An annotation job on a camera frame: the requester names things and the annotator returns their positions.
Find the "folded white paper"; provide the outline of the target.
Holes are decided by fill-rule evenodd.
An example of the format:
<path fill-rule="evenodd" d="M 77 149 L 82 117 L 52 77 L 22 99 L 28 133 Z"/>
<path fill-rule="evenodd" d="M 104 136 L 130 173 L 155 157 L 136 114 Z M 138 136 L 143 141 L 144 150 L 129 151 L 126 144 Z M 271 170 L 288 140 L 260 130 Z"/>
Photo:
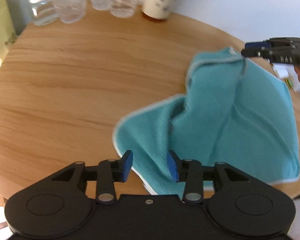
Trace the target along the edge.
<path fill-rule="evenodd" d="M 279 66 L 278 64 L 272 64 L 271 67 L 278 79 L 284 80 L 289 78 L 289 72 L 285 67 Z"/>

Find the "small white cap jar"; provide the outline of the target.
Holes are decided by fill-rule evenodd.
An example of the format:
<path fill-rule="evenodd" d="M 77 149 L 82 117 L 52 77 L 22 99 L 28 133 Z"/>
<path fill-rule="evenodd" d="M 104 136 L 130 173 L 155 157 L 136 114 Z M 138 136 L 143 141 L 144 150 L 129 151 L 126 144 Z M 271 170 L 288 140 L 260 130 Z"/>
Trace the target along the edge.
<path fill-rule="evenodd" d="M 58 16 L 52 0 L 28 0 L 28 2 L 35 26 L 45 26 L 57 20 Z"/>

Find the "teal microfiber towel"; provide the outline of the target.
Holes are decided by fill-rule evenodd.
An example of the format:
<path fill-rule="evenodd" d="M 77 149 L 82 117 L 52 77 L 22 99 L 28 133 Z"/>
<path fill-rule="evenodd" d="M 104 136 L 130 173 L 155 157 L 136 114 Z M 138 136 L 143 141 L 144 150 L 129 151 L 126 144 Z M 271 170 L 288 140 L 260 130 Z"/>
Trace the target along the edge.
<path fill-rule="evenodd" d="M 133 171 L 151 194 L 182 195 L 167 153 L 212 166 L 229 163 L 268 184 L 300 178 L 299 142 L 285 83 L 234 48 L 197 54 L 186 92 L 120 120 L 113 144 L 133 152 Z"/>

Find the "green yellow round tin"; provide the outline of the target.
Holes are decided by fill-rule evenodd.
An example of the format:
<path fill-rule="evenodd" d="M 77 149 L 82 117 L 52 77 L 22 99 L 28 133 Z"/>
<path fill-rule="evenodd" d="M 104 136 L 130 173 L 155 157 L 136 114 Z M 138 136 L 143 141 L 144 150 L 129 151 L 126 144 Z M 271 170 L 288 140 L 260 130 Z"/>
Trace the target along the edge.
<path fill-rule="evenodd" d="M 289 89 L 293 90 L 294 92 L 297 92 L 297 89 L 294 87 L 293 80 L 290 77 L 284 78 L 283 81 L 285 82 L 285 84 Z"/>

